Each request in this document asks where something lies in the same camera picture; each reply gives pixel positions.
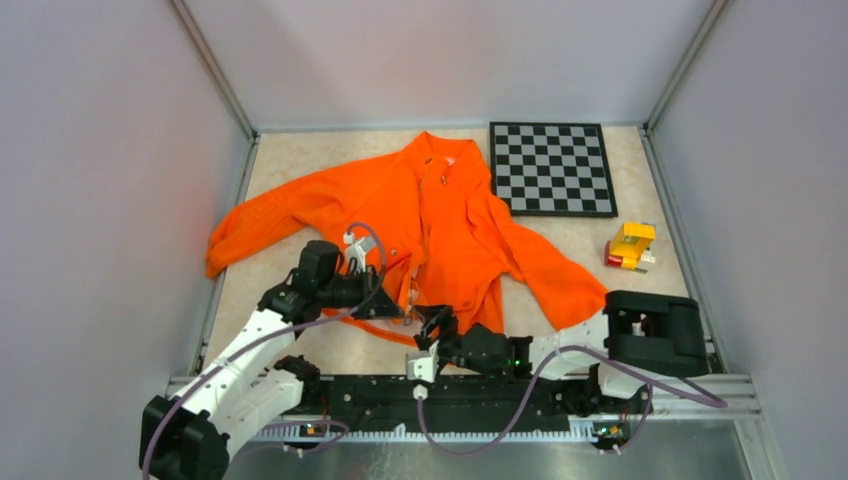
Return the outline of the orange zip jacket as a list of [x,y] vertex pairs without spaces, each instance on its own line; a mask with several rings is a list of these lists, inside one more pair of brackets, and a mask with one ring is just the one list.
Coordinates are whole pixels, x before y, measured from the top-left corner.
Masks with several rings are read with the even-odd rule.
[[232,209],[213,231],[206,274],[217,276],[299,230],[340,243],[371,226],[385,260],[384,287],[402,307],[449,305],[466,331],[504,329],[501,278],[526,285],[556,329],[598,313],[606,288],[540,234],[517,224],[490,190],[477,144],[423,132],[399,151],[291,180]]

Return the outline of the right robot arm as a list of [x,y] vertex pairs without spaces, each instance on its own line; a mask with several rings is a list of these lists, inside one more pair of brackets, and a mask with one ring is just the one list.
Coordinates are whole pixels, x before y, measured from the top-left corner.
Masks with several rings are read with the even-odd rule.
[[507,336],[474,324],[460,332],[451,307],[419,307],[406,356],[408,379],[432,384],[448,364],[490,379],[561,381],[587,369],[589,404],[612,412],[659,378],[691,379],[710,367],[698,303],[688,297],[615,290],[589,319],[543,336]]

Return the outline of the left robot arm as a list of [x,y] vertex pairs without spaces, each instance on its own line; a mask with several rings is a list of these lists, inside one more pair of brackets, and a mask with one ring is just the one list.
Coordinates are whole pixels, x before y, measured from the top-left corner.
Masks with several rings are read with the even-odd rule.
[[351,317],[403,311],[383,288],[389,256],[375,232],[312,240],[283,282],[268,289],[234,340],[198,376],[142,414],[139,467],[145,479],[221,479],[238,452],[277,415],[319,404],[315,367],[271,362],[307,329]]

